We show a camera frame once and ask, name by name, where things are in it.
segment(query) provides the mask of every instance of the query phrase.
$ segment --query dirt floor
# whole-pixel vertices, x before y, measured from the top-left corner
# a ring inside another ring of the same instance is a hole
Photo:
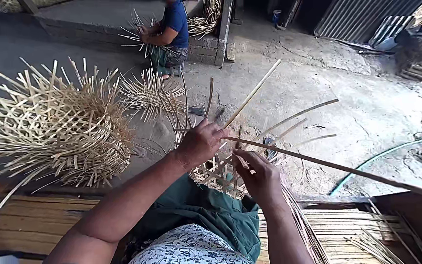
[[[278,135],[307,118],[301,127],[285,136],[283,147],[350,167],[357,167],[392,147],[422,138],[422,83],[393,75],[392,59],[363,57],[348,46],[316,39],[294,29],[277,31],[263,18],[244,17],[243,21],[241,26],[232,24],[229,33],[230,41],[236,46],[234,63],[225,63],[222,68],[196,63],[186,66],[190,106],[204,106],[208,102],[209,80],[213,77],[211,119],[226,121],[281,58],[283,63],[232,124],[232,129],[241,137],[252,138],[294,113],[337,98],[340,102],[298,117],[273,133]],[[51,65],[53,59],[57,59],[65,67],[68,67],[68,56],[79,62],[85,57],[91,69],[96,64],[100,69],[118,67],[128,74],[138,74],[147,65],[147,60],[133,48],[131,52],[120,53],[53,43],[39,28],[30,30],[40,37],[0,34],[0,71],[4,74],[14,77],[25,69],[19,57],[32,65]],[[191,118],[192,123],[202,119]],[[135,117],[131,126],[137,129],[139,145],[159,150],[148,140],[140,139],[146,138],[170,149],[174,138],[167,122],[161,117],[144,123]],[[337,136],[297,146],[330,134]],[[139,147],[139,152],[140,157],[132,158],[132,164],[116,181],[117,185],[160,159],[145,148]],[[291,157],[279,159],[277,164],[287,183],[299,194],[326,194],[346,175]],[[422,187],[422,143],[390,153],[364,170]],[[399,191],[402,190],[355,176],[339,194],[380,195]]]

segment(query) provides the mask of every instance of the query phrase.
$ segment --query blue container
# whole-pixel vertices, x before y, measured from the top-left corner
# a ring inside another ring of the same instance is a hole
[[[281,15],[281,10],[274,10],[273,11],[272,22],[273,22],[274,26],[276,26],[278,24],[280,15]]]

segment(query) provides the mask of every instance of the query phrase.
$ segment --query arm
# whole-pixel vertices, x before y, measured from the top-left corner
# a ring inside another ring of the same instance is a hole
[[[45,264],[110,263],[117,244],[152,203],[185,172],[210,159],[227,132],[206,119],[180,146],[110,192],[60,240]]]
[[[256,152],[234,150],[249,163],[255,173],[237,164],[250,195],[262,208],[268,231],[268,252],[272,264],[314,264],[294,222],[291,208],[286,203],[279,170]]]
[[[165,46],[172,43],[172,40],[177,37],[178,32],[171,29],[170,27],[166,27],[162,34],[157,36],[150,36],[147,34],[141,35],[141,41],[144,43],[150,43],[157,46]]]
[[[152,27],[146,27],[146,26],[138,26],[138,30],[141,32],[143,32],[143,34],[146,35],[152,35],[152,34],[159,34],[160,33],[160,23],[162,23],[162,21],[155,23],[154,26]]]

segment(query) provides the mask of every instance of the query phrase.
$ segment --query floral blouse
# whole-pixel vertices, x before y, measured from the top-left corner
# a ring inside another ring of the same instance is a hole
[[[177,227],[138,253],[129,264],[253,264],[214,233],[197,224]]]

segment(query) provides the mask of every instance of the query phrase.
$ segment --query person's right hand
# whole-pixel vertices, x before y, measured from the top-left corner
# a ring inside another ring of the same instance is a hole
[[[247,190],[258,205],[263,208],[275,203],[286,203],[281,189],[280,172],[276,166],[256,152],[234,149],[233,153],[241,156],[248,162],[250,169],[255,171],[254,174],[250,173],[250,170],[244,168],[237,157],[232,157],[237,173],[242,176]]]
[[[138,26],[138,31],[141,33],[141,35],[149,35],[149,28],[143,25]]]
[[[174,152],[186,171],[190,171],[212,159],[221,145],[221,139],[227,134],[227,129],[222,129],[217,123],[210,123],[208,119],[203,119],[185,134]]]

